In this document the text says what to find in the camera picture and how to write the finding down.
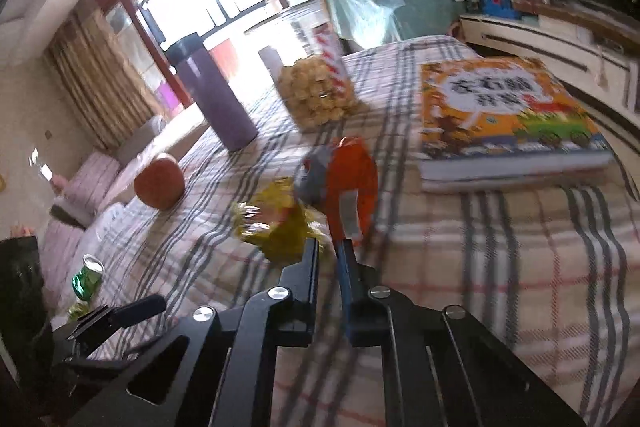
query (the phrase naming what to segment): metal screw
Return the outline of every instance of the metal screw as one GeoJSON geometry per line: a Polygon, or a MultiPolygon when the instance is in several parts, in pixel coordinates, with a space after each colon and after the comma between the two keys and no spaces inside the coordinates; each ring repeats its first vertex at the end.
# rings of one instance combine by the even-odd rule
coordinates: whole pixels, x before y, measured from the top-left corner
{"type": "Polygon", "coordinates": [[[193,319],[198,322],[207,322],[210,321],[215,314],[216,311],[213,308],[209,308],[208,306],[201,306],[193,312],[193,319]]]}
{"type": "Polygon", "coordinates": [[[271,288],[267,295],[270,296],[274,301],[282,301],[289,297],[289,290],[287,290],[284,286],[274,286],[271,288]]]}
{"type": "Polygon", "coordinates": [[[462,306],[458,306],[457,304],[453,306],[447,306],[447,310],[445,311],[447,317],[453,320],[464,319],[466,316],[466,310],[462,306]]]}
{"type": "Polygon", "coordinates": [[[386,299],[391,295],[391,290],[386,286],[373,286],[373,288],[369,290],[369,295],[374,299],[386,299]]]}

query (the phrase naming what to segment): black bag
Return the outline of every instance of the black bag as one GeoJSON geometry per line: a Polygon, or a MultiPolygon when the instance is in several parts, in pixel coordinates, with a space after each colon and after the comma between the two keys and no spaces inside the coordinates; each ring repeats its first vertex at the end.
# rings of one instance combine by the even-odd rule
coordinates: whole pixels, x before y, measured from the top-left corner
{"type": "Polygon", "coordinates": [[[54,347],[43,285],[37,239],[0,241],[0,334],[20,389],[38,406],[46,402],[54,347]]]}

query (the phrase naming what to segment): red and white label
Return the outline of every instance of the red and white label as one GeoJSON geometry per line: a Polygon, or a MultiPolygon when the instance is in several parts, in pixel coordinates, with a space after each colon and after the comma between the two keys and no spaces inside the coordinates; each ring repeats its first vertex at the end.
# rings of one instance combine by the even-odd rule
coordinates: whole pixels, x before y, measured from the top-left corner
{"type": "Polygon", "coordinates": [[[342,62],[340,44],[328,23],[316,26],[313,29],[314,37],[321,50],[321,57],[329,68],[331,81],[340,93],[346,93],[348,82],[347,70],[342,62]]]}

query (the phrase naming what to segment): purple thermos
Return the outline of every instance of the purple thermos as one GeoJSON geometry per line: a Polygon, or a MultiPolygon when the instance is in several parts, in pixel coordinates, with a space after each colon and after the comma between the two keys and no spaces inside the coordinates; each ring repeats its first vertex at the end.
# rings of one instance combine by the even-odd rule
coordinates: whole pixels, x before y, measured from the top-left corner
{"type": "Polygon", "coordinates": [[[258,136],[254,122],[197,33],[172,44],[166,56],[222,145],[231,152],[238,151],[258,136]]]}

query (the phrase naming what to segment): book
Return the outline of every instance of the book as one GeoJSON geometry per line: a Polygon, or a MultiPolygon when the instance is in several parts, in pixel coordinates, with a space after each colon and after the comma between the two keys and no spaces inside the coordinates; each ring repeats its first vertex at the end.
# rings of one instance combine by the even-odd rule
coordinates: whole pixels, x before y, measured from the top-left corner
{"type": "Polygon", "coordinates": [[[604,136],[536,58],[422,65],[426,190],[539,182],[607,166],[604,136]]]}

